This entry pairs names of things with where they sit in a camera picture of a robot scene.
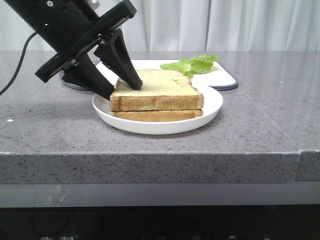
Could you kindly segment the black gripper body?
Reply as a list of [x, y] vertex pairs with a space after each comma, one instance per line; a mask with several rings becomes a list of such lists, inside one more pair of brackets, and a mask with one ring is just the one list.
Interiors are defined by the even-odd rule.
[[70, 0], [67, 3], [59, 3], [54, 10], [61, 10], [61, 15], [57, 12], [51, 14], [53, 20], [47, 23], [44, 31], [50, 35], [49, 41], [54, 43], [57, 52], [48, 62], [39, 68], [35, 73], [43, 82], [47, 82], [60, 70], [68, 70], [78, 64], [79, 59], [87, 54], [92, 48], [97, 49], [101, 40], [106, 35], [111, 35], [119, 26], [128, 19], [135, 16], [137, 10], [129, 0], [122, 0], [101, 17], [96, 17], [90, 21], [90, 25], [85, 27], [79, 37], [73, 38], [72, 43], [66, 49], [62, 49], [62, 43], [71, 33], [63, 33], [59, 30], [54, 33], [53, 27], [62, 23], [66, 27], [76, 25], [76, 17], [81, 20], [94, 16], [94, 11], [82, 0]]

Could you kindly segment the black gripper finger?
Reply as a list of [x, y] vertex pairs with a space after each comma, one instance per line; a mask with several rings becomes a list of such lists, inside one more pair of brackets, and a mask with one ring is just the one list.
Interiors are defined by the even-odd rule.
[[117, 28], [111, 35], [104, 35], [93, 54], [133, 90], [141, 90], [143, 81], [136, 72], [121, 29]]
[[101, 74], [87, 54], [79, 59], [77, 65], [64, 71], [62, 80], [65, 83], [85, 88], [107, 100], [115, 90], [115, 87]]

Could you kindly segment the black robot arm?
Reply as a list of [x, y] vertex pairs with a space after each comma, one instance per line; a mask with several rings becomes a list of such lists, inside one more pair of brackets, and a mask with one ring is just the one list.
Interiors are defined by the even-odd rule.
[[135, 16], [129, 0], [122, 0], [102, 16], [86, 0], [8, 0], [6, 2], [55, 51], [36, 76], [44, 83], [59, 72], [62, 82], [109, 99], [115, 87], [96, 68], [94, 55], [133, 90], [143, 82], [138, 76], [119, 28]]

